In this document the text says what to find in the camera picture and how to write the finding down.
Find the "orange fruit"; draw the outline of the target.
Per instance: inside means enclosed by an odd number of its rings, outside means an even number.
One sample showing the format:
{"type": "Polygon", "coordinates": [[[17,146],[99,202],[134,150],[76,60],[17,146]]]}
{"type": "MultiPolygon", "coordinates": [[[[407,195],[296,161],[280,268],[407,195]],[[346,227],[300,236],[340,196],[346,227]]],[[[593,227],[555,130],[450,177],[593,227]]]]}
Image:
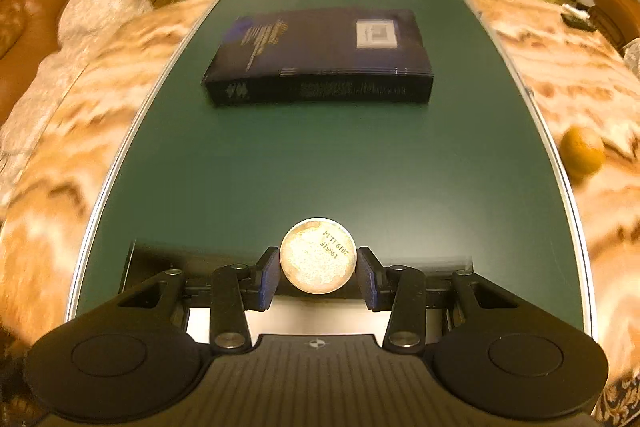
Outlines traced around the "orange fruit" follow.
{"type": "Polygon", "coordinates": [[[587,127],[569,127],[562,136],[559,152],[565,170],[573,178],[593,176],[605,162],[600,135],[587,127]]]}

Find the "dark box lid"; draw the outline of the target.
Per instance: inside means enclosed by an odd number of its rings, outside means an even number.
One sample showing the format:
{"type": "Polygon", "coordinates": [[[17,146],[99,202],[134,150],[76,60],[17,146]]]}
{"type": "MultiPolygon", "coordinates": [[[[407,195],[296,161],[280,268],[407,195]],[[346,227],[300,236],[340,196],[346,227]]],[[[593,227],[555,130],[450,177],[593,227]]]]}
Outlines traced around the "dark box lid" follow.
{"type": "Polygon", "coordinates": [[[203,77],[218,106],[425,104],[434,75],[413,12],[323,8],[238,18],[203,77]]]}

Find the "open black box base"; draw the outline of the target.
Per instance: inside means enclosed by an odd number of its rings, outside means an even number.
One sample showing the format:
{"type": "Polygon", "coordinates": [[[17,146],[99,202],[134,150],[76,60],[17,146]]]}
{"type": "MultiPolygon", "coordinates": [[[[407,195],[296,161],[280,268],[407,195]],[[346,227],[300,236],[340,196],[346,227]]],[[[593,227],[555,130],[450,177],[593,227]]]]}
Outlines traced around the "open black box base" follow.
{"type": "Polygon", "coordinates": [[[282,259],[274,246],[248,265],[134,245],[122,291],[107,307],[108,323],[123,346],[151,353],[202,348],[239,355],[266,340],[309,349],[364,340],[416,353],[426,343],[426,311],[452,309],[465,273],[457,265],[386,267],[360,247],[354,273],[322,299],[296,288],[282,259]]]}

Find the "black remote control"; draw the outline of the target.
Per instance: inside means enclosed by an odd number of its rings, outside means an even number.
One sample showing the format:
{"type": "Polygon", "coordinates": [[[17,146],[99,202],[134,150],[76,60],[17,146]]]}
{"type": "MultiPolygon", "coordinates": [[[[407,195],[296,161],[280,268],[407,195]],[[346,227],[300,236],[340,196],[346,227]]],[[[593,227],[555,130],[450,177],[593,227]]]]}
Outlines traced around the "black remote control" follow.
{"type": "Polygon", "coordinates": [[[570,28],[588,32],[595,32],[597,30],[596,26],[590,22],[589,18],[583,18],[567,13],[562,13],[561,18],[563,23],[570,28]]]}

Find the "white lace sofa cover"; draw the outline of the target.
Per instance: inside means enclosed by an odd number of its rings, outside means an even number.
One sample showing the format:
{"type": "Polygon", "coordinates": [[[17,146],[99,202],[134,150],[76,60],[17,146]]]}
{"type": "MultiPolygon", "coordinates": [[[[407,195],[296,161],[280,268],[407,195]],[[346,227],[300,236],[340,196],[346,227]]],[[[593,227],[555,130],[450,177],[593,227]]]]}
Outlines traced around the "white lace sofa cover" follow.
{"type": "Polygon", "coordinates": [[[150,0],[68,0],[54,21],[55,49],[1,125],[1,206],[11,195],[44,128],[80,73],[126,23],[151,12],[150,0]]]}

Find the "round cream tin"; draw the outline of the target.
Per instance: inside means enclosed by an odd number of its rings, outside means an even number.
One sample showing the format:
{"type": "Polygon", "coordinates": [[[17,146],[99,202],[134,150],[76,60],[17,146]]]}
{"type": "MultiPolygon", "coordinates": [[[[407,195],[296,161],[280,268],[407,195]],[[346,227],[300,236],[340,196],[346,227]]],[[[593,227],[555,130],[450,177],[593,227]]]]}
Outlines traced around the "round cream tin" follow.
{"type": "Polygon", "coordinates": [[[280,267],[300,291],[326,295],[342,288],[355,273],[357,246],[341,223],[309,218],[290,228],[282,239],[280,267]]]}

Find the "green desk mat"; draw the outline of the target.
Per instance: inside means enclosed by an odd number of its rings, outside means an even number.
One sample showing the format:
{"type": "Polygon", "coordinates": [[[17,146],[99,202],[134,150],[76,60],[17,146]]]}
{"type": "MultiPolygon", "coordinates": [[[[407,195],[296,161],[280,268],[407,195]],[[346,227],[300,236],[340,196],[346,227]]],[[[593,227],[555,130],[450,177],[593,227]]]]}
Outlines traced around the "green desk mat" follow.
{"type": "Polygon", "coordinates": [[[533,93],[473,0],[215,0],[171,57],[108,170],[66,317],[117,294],[132,242],[253,260],[309,217],[386,263],[470,259],[597,332],[585,234],[533,93]],[[201,80],[239,17],[408,9],[435,73],[425,105],[217,107],[201,80]]]}

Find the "brown leather sofa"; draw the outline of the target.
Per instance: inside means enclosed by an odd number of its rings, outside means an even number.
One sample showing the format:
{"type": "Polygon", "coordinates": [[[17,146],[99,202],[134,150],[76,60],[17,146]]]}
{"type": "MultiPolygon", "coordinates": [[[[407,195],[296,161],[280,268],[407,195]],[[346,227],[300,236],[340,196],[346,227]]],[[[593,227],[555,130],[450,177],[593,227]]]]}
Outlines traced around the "brown leather sofa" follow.
{"type": "MultiPolygon", "coordinates": [[[[179,0],[149,0],[154,8],[179,0]]],[[[70,0],[1,0],[1,120],[34,81],[40,63],[58,51],[58,23],[70,0]]]]}

